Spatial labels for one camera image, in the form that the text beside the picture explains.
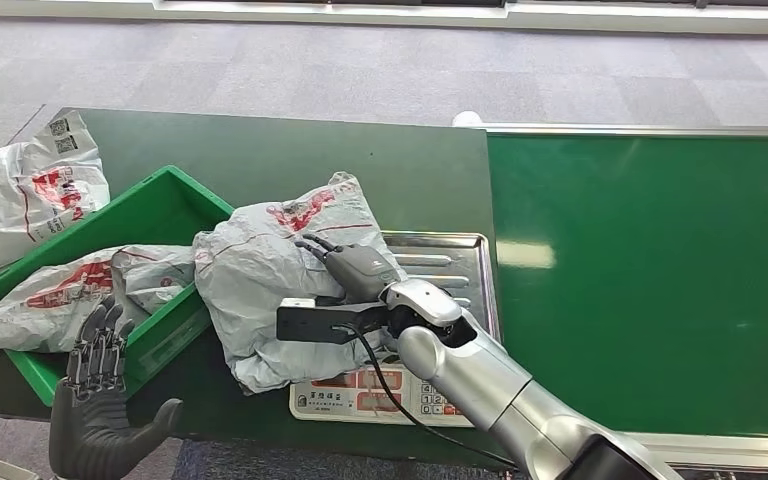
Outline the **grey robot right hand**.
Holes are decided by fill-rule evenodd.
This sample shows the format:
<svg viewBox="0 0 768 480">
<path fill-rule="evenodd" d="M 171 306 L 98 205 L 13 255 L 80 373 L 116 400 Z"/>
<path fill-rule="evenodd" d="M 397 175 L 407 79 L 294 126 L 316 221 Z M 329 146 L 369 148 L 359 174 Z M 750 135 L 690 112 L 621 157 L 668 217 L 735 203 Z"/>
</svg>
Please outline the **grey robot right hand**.
<svg viewBox="0 0 768 480">
<path fill-rule="evenodd" d="M 397 265 L 371 246 L 333 244 L 310 233 L 293 243 L 324 265 L 343 289 L 343 301 L 348 304 L 377 302 L 387 287 L 403 279 Z"/>
</svg>

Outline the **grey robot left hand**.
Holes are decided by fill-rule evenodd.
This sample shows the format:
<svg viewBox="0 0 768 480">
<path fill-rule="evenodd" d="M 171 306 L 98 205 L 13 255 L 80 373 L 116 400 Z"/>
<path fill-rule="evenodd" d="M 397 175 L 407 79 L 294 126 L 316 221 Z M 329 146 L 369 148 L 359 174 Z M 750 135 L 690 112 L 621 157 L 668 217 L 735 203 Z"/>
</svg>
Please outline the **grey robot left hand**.
<svg viewBox="0 0 768 480">
<path fill-rule="evenodd" d="M 124 379 L 130 320 L 108 295 L 79 327 L 66 374 L 56 385 L 49 429 L 49 465 L 56 479 L 122 479 L 175 430 L 184 402 L 166 400 L 154 419 L 134 427 Z"/>
</svg>

